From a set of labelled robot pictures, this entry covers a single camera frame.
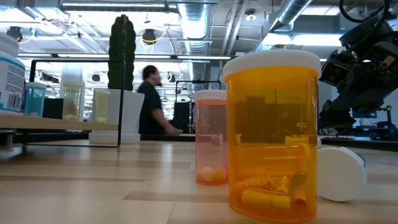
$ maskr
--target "wooden table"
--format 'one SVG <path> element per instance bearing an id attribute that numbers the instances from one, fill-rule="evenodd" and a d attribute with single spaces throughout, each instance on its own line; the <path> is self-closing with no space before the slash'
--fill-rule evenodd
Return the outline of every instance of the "wooden table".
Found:
<path id="1" fill-rule="evenodd" d="M 18 150 L 0 153 L 4 224 L 265 223 L 230 209 L 227 186 L 195 183 L 193 142 L 141 142 L 120 152 L 29 146 L 26 156 L 7 158 Z M 398 223 L 398 153 L 355 151 L 368 162 L 367 194 L 349 203 L 318 199 L 312 223 Z"/>

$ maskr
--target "ceiling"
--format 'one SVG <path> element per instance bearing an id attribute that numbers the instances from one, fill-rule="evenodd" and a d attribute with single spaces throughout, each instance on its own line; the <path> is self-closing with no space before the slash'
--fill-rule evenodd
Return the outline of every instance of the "ceiling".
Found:
<path id="1" fill-rule="evenodd" d="M 170 8 L 173 8 L 176 2 L 192 2 L 195 0 L 175 0 L 169 1 Z M 238 0 L 207 0 L 207 2 L 217 2 L 217 4 L 212 4 L 210 9 L 210 26 L 207 37 L 205 38 L 207 42 L 210 43 L 210 55 L 220 55 L 223 46 L 224 36 L 228 31 L 228 22 L 230 19 L 234 20 L 232 25 L 232 30 L 238 26 L 238 20 L 240 15 L 240 9 L 242 8 L 242 1 L 238 4 L 237 13 L 234 18 L 230 18 L 231 9 L 233 4 L 237 3 Z M 27 5 L 17 6 L 17 1 L 15 0 L 4 0 L 5 4 L 0 6 L 0 32 L 7 31 L 10 26 L 21 27 L 21 33 L 23 39 L 19 45 L 19 52 L 28 53 L 55 53 L 55 54 L 70 54 L 70 53 L 81 53 L 81 54 L 106 54 L 109 49 L 109 36 L 111 35 L 111 26 L 114 23 L 114 19 L 121 14 L 126 14 L 130 21 L 134 24 L 134 30 L 137 34 L 136 39 L 136 55 L 137 54 L 154 54 L 154 55 L 184 55 L 187 53 L 185 41 L 186 37 L 181 26 L 180 16 L 176 13 L 164 13 L 164 12 L 147 12 L 146 9 L 150 7 L 143 7 L 142 12 L 130 11 L 126 7 L 120 7 L 115 11 L 112 10 L 96 10 L 92 7 L 89 11 L 82 10 L 80 6 L 69 6 L 68 10 L 63 10 L 57 1 L 49 0 L 35 0 L 36 5 L 29 7 L 29 2 L 26 1 Z M 95 0 L 64 0 L 65 2 L 74 3 L 93 3 L 99 4 L 100 2 L 112 3 L 116 1 L 95 1 Z M 137 1 L 117 1 L 118 3 L 123 2 L 135 2 Z M 280 7 L 280 0 L 245 0 L 247 2 L 247 9 L 255 9 L 254 15 L 256 18 L 253 21 L 243 20 L 240 23 L 237 36 L 233 36 L 231 32 L 228 39 L 228 43 L 235 39 L 234 44 L 231 49 L 231 55 L 236 53 L 241 54 L 241 52 L 251 52 L 256 49 L 256 47 L 264 39 L 263 23 L 266 16 L 275 12 Z M 358 15 L 359 12 L 366 10 L 371 10 L 375 8 L 381 1 L 358 1 L 346 0 L 345 4 L 350 8 L 353 14 Z M 145 1 L 137 4 L 164 4 L 164 1 Z M 395 12 L 395 4 L 391 6 L 392 10 Z M 309 5 L 302 13 L 302 15 L 297 19 L 294 26 L 301 29 L 300 33 L 284 32 L 278 33 L 278 35 L 289 35 L 290 38 L 294 38 L 296 35 L 304 33 L 313 34 L 317 32 L 317 29 L 325 29 L 324 25 L 311 26 L 310 24 L 300 23 L 300 18 L 305 16 L 318 16 L 321 20 L 328 19 L 332 17 L 339 17 L 338 10 L 338 0 L 320 1 L 314 0 L 311 5 Z M 143 44 L 141 40 L 141 34 L 146 29 L 155 29 L 156 37 L 159 39 L 155 45 L 150 46 Z M 340 30 L 336 30 L 335 33 L 342 34 L 342 26 Z M 320 43 L 320 45 L 313 45 L 309 43 L 294 44 L 289 43 L 284 48 L 285 49 L 301 49 L 312 52 L 318 55 L 320 58 L 328 58 L 332 51 L 338 49 L 339 47 L 328 46 L 328 44 Z M 30 70 L 30 59 L 23 58 L 23 62 Z M 219 67 L 218 62 L 212 61 L 204 62 L 207 63 L 209 67 Z M 176 80 L 192 80 L 192 63 L 186 61 L 178 62 L 160 62 L 148 60 L 146 62 L 135 62 L 134 69 L 134 88 L 142 82 L 141 70 L 148 64 L 154 64 L 163 75 L 172 74 L 175 75 Z M 86 86 L 90 88 L 106 88 L 108 83 L 107 71 L 108 66 L 106 63 L 85 63 L 83 70 L 86 73 Z M 37 70 L 51 75 L 55 78 L 61 79 L 63 65 L 61 63 L 39 63 Z M 206 77 L 210 80 L 217 80 L 220 70 L 218 69 L 208 69 L 208 74 Z M 92 75 L 98 74 L 101 79 L 99 82 L 94 82 L 92 80 Z M 174 101 L 174 88 L 175 83 L 170 83 L 167 80 L 163 80 L 164 87 L 159 88 L 160 95 L 164 98 L 164 106 L 166 115 L 170 118 L 172 117 Z M 50 96 L 56 97 L 58 94 L 57 88 L 59 84 L 48 83 L 51 85 L 51 89 L 48 90 Z M 181 95 L 179 95 L 178 101 L 184 99 L 189 100 L 192 98 L 193 87 L 186 85 L 187 90 L 183 90 Z M 86 93 L 87 99 L 92 99 L 92 91 Z M 90 113 L 91 102 L 88 100 L 86 102 L 88 109 L 86 110 L 88 115 Z"/>

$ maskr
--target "white planter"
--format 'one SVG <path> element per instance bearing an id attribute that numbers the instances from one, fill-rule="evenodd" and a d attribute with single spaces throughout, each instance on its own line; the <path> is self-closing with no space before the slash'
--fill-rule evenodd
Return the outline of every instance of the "white planter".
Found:
<path id="1" fill-rule="evenodd" d="M 120 90 L 111 92 L 108 102 L 108 123 L 119 123 Z M 144 94 L 124 91 L 121 144 L 134 144 L 140 141 L 139 115 L 144 102 Z M 90 143 L 117 144 L 117 131 L 93 131 L 89 134 Z"/>

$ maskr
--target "white bottle cap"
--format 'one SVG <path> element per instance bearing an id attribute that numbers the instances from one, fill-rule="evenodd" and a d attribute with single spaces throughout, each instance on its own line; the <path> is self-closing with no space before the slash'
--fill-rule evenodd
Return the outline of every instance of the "white bottle cap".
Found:
<path id="1" fill-rule="evenodd" d="M 318 150 L 319 196 L 346 202 L 363 193 L 366 183 L 366 162 L 363 157 L 345 147 Z"/>

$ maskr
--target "label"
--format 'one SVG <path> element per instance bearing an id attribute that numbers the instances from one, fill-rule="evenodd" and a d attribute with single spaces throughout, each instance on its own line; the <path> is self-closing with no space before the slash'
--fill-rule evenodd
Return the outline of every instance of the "label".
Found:
<path id="1" fill-rule="evenodd" d="M 0 111 L 19 113 L 25 81 L 25 67 L 0 57 Z"/>

